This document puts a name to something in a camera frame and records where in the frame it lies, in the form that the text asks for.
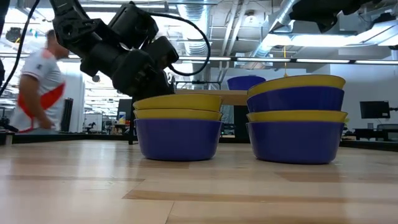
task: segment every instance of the red stripe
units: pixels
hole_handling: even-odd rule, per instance
[[[63,91],[65,89],[65,83],[62,83],[55,89],[46,92],[40,97],[40,105],[42,106],[43,110],[49,109],[52,105],[54,105],[63,95]],[[20,133],[28,132],[33,129],[33,117],[34,115],[28,110],[26,107],[24,98],[20,94],[18,96],[18,101],[17,101],[18,106],[22,109],[22,111],[31,119],[31,127],[29,129],[20,131]]]

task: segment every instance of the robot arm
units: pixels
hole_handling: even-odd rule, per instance
[[[90,19],[77,0],[50,0],[58,42],[81,58],[80,70],[99,71],[113,87],[135,100],[173,94],[163,71],[178,60],[166,37],[153,41],[158,27],[133,2],[123,4],[111,22]]]

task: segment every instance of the ceiling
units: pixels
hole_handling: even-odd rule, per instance
[[[5,38],[5,34],[11,27],[23,27],[26,20],[26,11],[29,10],[18,6],[29,8],[29,5],[33,2],[33,0],[12,1],[12,8],[10,8],[6,16],[6,24],[0,39],[0,53],[16,52],[19,44],[8,41]],[[91,18],[101,18],[105,23],[108,23],[115,15],[121,2],[127,1],[84,0],[81,1],[81,4]],[[367,4],[352,15],[339,15],[339,23],[335,26],[336,29],[333,28],[331,31],[334,33],[327,34],[328,36],[332,35],[331,40],[314,39],[309,44],[303,43],[303,40],[309,40],[312,37],[319,38],[321,36],[319,31],[313,28],[315,23],[295,21],[290,23],[290,25],[293,24],[291,33],[268,33],[271,24],[280,15],[281,0],[169,0],[167,2],[135,2],[139,3],[139,7],[143,10],[156,10],[157,12],[171,14],[177,13],[187,19],[191,19],[207,34],[211,42],[211,54],[214,56],[238,54],[258,57],[258,50],[261,49],[265,51],[263,56],[267,57],[383,59],[391,54],[388,47],[378,46],[377,43],[367,44],[356,42],[353,37],[368,30],[371,21],[381,13],[395,13],[397,1],[382,1],[378,5]],[[190,13],[193,9],[202,10],[199,18],[191,17]],[[30,21],[28,35],[23,47],[23,52],[27,54],[45,45],[44,34],[52,28],[50,21],[54,15],[49,0],[41,0],[34,17],[35,19]],[[206,50],[200,50],[203,41],[192,40],[197,35],[195,35],[195,31],[190,26],[180,21],[163,17],[155,17],[154,19],[160,30],[158,36],[167,36],[177,49],[179,55],[206,54]],[[343,42],[342,40],[332,40],[336,40],[336,36],[340,36],[339,34],[343,31],[345,33],[344,37],[347,37],[344,41],[347,40],[348,42],[345,47],[340,47],[339,45]],[[4,58],[3,62],[6,66],[6,71],[9,72],[14,65],[14,59]],[[20,70],[23,63],[23,60],[21,60],[17,71]],[[79,60],[70,59],[64,61],[64,63],[75,63],[78,65]],[[192,63],[178,63],[175,65],[178,70],[183,72],[191,72],[197,66],[198,64]],[[219,67],[219,63],[211,62],[210,66]],[[266,66],[258,63],[247,63],[244,65],[234,65],[232,63],[230,65],[230,67],[234,66],[279,69],[284,65],[282,63],[267,64]],[[309,64],[295,63],[289,65],[289,68],[308,68],[309,66]],[[209,80],[211,74],[205,73],[194,78],[175,76],[175,79],[177,81],[191,81],[192,79]],[[15,97],[18,79],[19,74],[16,72],[8,88],[8,98]],[[102,74],[100,74],[101,81],[99,83],[93,82],[88,75],[84,75],[84,79],[86,82],[86,108],[88,110],[114,114],[114,108],[117,108],[118,99],[125,98],[126,96],[117,93],[112,87],[111,80]],[[10,105],[12,102],[2,100],[0,103]]]

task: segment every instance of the cable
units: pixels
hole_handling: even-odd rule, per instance
[[[170,65],[170,66],[169,66],[169,69],[170,69],[171,71],[173,71],[173,72],[176,73],[177,75],[192,76],[192,75],[199,74],[203,69],[205,69],[207,63],[208,63],[209,60],[210,60],[210,56],[211,56],[211,47],[210,47],[210,42],[209,42],[209,40],[207,39],[206,34],[203,33],[203,31],[200,30],[198,26],[196,26],[193,22],[191,22],[191,21],[189,21],[189,20],[187,20],[187,19],[178,17],[178,16],[172,16],[172,15],[162,14],[162,13],[156,13],[156,12],[149,12],[149,14],[150,14],[151,16],[166,17],[166,18],[176,19],[176,20],[178,20],[178,21],[186,22],[187,24],[189,24],[189,25],[191,25],[193,28],[195,28],[197,31],[199,31],[199,33],[201,34],[201,36],[203,37],[203,39],[204,39],[205,42],[206,42],[206,46],[207,46],[207,56],[206,56],[206,60],[205,60],[205,62],[203,62],[203,65],[202,65],[197,71],[192,72],[192,73],[184,73],[184,72],[177,71],[177,70],[173,67],[173,65]]]
[[[34,3],[33,6],[32,6],[32,9],[30,10],[29,14],[27,15],[27,20],[26,20],[26,22],[25,22],[24,29],[22,30],[21,39],[20,39],[20,41],[19,41],[19,47],[18,47],[17,57],[16,57],[16,60],[15,60],[15,63],[14,63],[14,67],[12,68],[10,75],[7,77],[6,82],[5,82],[4,85],[1,87],[1,90],[0,90],[0,97],[1,97],[2,94],[4,93],[4,90],[6,90],[6,87],[7,87],[8,83],[10,82],[12,76],[14,75],[15,71],[17,70],[18,63],[19,63],[19,58],[21,57],[21,53],[22,53],[22,47],[23,47],[23,45],[24,45],[24,40],[25,40],[25,35],[26,35],[26,32],[27,32],[27,27],[28,27],[28,25],[29,25],[30,19],[31,19],[32,16],[33,16],[33,12],[35,11],[35,9],[36,9],[37,5],[39,4],[39,2],[40,2],[40,0],[36,0],[36,1],[35,1],[35,3]]]

